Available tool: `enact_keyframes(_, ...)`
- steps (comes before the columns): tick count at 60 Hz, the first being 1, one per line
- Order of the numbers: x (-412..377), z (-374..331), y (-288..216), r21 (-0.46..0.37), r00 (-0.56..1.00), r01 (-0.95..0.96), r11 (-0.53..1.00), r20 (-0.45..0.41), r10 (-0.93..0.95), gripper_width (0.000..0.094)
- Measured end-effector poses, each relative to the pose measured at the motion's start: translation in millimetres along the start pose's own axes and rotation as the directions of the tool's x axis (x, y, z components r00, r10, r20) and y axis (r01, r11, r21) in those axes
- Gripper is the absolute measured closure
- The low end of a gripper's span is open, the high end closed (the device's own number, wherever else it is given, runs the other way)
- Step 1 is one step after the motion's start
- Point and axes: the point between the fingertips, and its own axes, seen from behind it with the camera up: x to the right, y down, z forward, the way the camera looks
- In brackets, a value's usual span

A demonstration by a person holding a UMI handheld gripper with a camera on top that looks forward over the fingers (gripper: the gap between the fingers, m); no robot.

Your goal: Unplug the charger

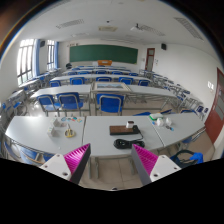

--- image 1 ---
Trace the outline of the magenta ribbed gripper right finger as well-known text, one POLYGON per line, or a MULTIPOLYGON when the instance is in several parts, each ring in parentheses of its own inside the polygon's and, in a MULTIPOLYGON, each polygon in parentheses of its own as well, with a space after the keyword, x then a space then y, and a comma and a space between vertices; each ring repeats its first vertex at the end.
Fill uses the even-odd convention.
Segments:
POLYGON ((180 167, 166 155, 157 156, 136 144, 133 145, 131 155, 143 185, 180 170, 180 167))

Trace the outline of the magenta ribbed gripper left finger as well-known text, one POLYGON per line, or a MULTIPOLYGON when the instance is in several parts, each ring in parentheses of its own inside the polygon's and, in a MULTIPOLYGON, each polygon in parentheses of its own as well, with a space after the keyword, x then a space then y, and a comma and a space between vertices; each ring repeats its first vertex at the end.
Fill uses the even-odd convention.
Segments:
POLYGON ((65 155, 55 154, 41 166, 41 169, 78 184, 89 160, 90 153, 91 147, 86 144, 65 155))

